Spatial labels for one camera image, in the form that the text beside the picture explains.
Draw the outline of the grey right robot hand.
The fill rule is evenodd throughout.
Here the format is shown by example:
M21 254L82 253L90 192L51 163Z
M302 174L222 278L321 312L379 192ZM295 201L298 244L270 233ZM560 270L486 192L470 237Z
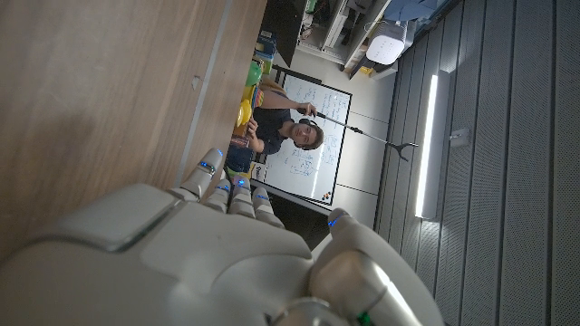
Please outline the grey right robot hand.
M211 149L180 186L121 188L1 264L4 325L440 325L418 275L341 208L313 253L267 192L217 179Z

